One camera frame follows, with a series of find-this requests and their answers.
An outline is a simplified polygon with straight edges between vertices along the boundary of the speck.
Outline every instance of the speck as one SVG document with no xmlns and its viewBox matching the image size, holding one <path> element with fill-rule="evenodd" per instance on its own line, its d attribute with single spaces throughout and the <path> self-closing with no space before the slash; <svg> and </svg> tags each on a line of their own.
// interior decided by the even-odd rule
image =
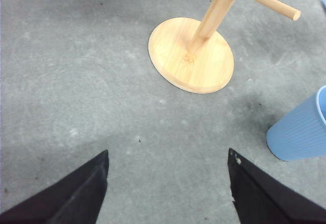
<svg viewBox="0 0 326 224">
<path fill-rule="evenodd" d="M 241 164 L 241 159 L 240 159 L 240 158 L 235 158 L 235 161 L 236 161 L 238 164 Z"/>
<path fill-rule="evenodd" d="M 70 131 L 70 136 L 71 137 L 75 137 L 78 135 L 78 130 L 76 128 L 73 128 L 71 131 Z"/>
</svg>

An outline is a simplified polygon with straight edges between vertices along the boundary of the wooden pole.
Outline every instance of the wooden pole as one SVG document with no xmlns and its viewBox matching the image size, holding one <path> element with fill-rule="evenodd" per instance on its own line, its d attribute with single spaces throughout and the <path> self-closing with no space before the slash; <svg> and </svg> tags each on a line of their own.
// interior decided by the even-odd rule
<svg viewBox="0 0 326 224">
<path fill-rule="evenodd" d="M 269 7 L 270 9 L 273 9 L 274 11 L 294 21 L 299 19 L 301 15 L 301 11 L 299 11 L 298 9 L 295 9 L 277 0 L 255 0 L 255 1 L 265 5 L 266 7 Z"/>
<path fill-rule="evenodd" d="M 213 0 L 191 39 L 187 51 L 195 53 L 216 31 L 235 0 Z"/>
<path fill-rule="evenodd" d="M 203 20 L 187 46 L 188 53 L 195 53 L 216 31 L 235 0 L 213 0 Z M 301 11 L 277 0 L 255 0 L 266 7 L 297 20 Z"/>
</svg>

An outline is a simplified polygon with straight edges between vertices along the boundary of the bamboo stand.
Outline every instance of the bamboo stand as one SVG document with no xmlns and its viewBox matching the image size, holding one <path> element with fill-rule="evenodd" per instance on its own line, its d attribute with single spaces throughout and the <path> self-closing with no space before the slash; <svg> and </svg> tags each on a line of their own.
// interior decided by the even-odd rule
<svg viewBox="0 0 326 224">
<path fill-rule="evenodd" d="M 192 93 L 223 88 L 233 73 L 233 55 L 216 31 L 235 0 L 213 0 L 203 20 L 173 18 L 152 32 L 148 51 L 159 73 L 173 85 Z M 301 12 L 277 0 L 255 0 L 297 20 Z"/>
</svg>

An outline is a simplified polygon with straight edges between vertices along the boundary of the wood grain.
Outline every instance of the wood grain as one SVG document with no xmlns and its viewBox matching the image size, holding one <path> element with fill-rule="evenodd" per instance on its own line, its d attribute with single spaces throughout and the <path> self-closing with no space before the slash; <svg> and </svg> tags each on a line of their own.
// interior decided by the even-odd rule
<svg viewBox="0 0 326 224">
<path fill-rule="evenodd" d="M 187 52 L 200 21 L 173 18 L 152 32 L 148 51 L 159 73 L 173 85 L 192 93 L 212 93 L 223 88 L 233 73 L 228 43 L 214 32 L 195 54 Z"/>
</svg>

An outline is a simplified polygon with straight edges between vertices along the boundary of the ribbed cup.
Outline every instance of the ribbed cup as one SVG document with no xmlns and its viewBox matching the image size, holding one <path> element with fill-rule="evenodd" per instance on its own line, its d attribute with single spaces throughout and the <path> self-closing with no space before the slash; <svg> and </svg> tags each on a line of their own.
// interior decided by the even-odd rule
<svg viewBox="0 0 326 224">
<path fill-rule="evenodd" d="M 269 149 L 282 160 L 326 155 L 326 86 L 286 114 L 266 135 Z"/>
</svg>

